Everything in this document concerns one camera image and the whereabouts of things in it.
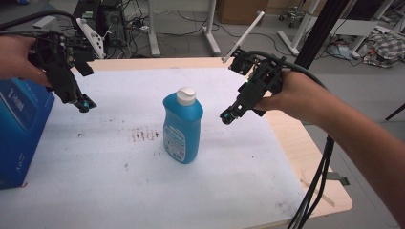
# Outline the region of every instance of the wooden tabletop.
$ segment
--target wooden tabletop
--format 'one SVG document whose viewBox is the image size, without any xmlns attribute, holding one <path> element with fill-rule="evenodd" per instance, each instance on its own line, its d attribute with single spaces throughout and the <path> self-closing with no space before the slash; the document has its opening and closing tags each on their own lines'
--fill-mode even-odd
<svg viewBox="0 0 405 229">
<path fill-rule="evenodd" d="M 226 64 L 223 64 L 220 57 L 109 59 L 96 60 L 90 65 L 94 71 L 227 68 L 231 61 L 228 60 Z M 279 111 L 267 112 L 266 119 L 278 138 L 297 179 L 303 189 L 307 191 L 322 154 L 299 120 Z M 312 217 L 348 211 L 351 208 L 352 200 L 341 183 L 336 180 L 328 180 L 322 199 Z"/>
</svg>

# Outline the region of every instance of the blue box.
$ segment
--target blue box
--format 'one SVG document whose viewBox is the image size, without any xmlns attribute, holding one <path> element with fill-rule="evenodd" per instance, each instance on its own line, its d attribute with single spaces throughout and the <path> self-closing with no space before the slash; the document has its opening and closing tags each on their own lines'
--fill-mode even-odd
<svg viewBox="0 0 405 229">
<path fill-rule="evenodd" d="M 0 81 L 0 190 L 23 184 L 53 102 L 30 80 Z"/>
</svg>

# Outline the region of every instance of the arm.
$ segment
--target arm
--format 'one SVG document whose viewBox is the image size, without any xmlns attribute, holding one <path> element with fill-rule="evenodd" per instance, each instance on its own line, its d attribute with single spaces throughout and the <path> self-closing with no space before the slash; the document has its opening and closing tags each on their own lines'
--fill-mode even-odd
<svg viewBox="0 0 405 229">
<path fill-rule="evenodd" d="M 0 79 L 27 78 L 51 87 L 44 72 L 27 59 L 34 42 L 35 39 L 24 36 L 0 36 Z"/>
<path fill-rule="evenodd" d="M 405 144 L 300 73 L 283 72 L 283 90 L 259 110 L 281 110 L 326 131 L 405 228 Z"/>
</svg>

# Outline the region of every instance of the cardboard box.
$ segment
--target cardboard box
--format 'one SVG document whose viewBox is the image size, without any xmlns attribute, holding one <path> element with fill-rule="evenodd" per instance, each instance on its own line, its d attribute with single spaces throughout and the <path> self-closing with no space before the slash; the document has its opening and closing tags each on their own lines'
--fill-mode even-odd
<svg viewBox="0 0 405 229">
<path fill-rule="evenodd" d="M 258 11 L 266 11 L 268 1 L 223 0 L 217 9 L 218 17 L 223 24 L 250 25 L 258 16 Z"/>
<path fill-rule="evenodd" d="M 30 80 L 0 81 L 0 189 L 23 184 L 53 102 Z"/>
</svg>

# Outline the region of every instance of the chair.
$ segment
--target chair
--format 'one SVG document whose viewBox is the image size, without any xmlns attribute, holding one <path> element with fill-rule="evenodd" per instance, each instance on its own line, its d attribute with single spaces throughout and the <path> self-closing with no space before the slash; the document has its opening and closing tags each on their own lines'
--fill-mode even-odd
<svg viewBox="0 0 405 229">
<path fill-rule="evenodd" d="M 292 8 L 288 8 L 284 14 L 279 16 L 279 20 L 280 21 L 284 21 L 285 16 L 291 18 L 288 26 L 290 28 L 294 27 L 294 21 L 297 18 L 300 22 L 303 21 L 304 16 L 306 14 L 306 11 L 303 10 L 303 6 L 305 4 L 306 0 L 301 0 L 300 4 L 298 5 L 298 7 L 292 7 Z"/>
</svg>

